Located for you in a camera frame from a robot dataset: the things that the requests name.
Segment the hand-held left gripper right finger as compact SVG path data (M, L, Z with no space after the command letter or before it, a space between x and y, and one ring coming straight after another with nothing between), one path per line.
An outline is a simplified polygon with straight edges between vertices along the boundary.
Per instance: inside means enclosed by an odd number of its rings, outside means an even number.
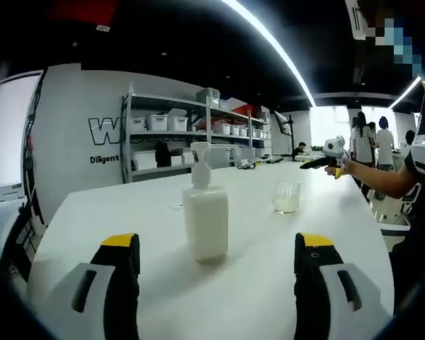
M391 319L377 285L322 235L296 234L294 274L296 339L374 339Z

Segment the person's right hand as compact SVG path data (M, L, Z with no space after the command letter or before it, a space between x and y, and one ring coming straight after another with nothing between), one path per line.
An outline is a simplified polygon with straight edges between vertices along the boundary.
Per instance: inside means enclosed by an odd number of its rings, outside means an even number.
M327 166L324 170L329 176L344 176L353 173L355 162L348 160L341 167Z

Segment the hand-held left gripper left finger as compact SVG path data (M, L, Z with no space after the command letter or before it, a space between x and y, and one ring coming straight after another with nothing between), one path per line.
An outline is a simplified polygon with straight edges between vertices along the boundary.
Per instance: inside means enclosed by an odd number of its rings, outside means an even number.
M139 339L139 274L139 235L109 237L48 293L38 317L53 339Z

